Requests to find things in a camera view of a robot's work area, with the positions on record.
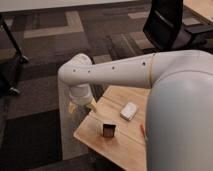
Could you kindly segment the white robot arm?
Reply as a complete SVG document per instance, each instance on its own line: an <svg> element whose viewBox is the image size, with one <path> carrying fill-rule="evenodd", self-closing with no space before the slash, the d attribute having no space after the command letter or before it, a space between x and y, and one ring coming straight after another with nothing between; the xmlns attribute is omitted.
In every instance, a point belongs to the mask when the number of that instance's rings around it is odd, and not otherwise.
<svg viewBox="0 0 213 171"><path fill-rule="evenodd" d="M80 53L58 78L77 105L92 101L92 84L148 89L148 171L213 171L213 54L179 50L94 64Z"/></svg>

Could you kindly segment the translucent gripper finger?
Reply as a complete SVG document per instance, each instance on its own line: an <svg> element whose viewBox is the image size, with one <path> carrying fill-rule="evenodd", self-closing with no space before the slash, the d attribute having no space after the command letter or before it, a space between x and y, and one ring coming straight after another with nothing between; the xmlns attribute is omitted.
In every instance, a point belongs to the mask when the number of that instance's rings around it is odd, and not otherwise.
<svg viewBox="0 0 213 171"><path fill-rule="evenodd" d="M72 103L72 102L69 102L69 105L68 105L68 111L69 112L74 112L75 109L76 109L77 105Z"/></svg>
<svg viewBox="0 0 213 171"><path fill-rule="evenodd" d="M97 103L95 100L92 100L88 105L88 108L90 108L91 110L93 110L94 112L97 111Z"/></svg>

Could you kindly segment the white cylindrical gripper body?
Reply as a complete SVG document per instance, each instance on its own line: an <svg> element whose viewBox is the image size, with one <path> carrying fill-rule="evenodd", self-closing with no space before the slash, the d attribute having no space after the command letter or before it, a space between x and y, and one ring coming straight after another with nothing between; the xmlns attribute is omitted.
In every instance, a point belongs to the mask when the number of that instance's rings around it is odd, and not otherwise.
<svg viewBox="0 0 213 171"><path fill-rule="evenodd" d="M69 88L70 100L77 105L87 105L92 99L92 91L89 84L81 84Z"/></svg>

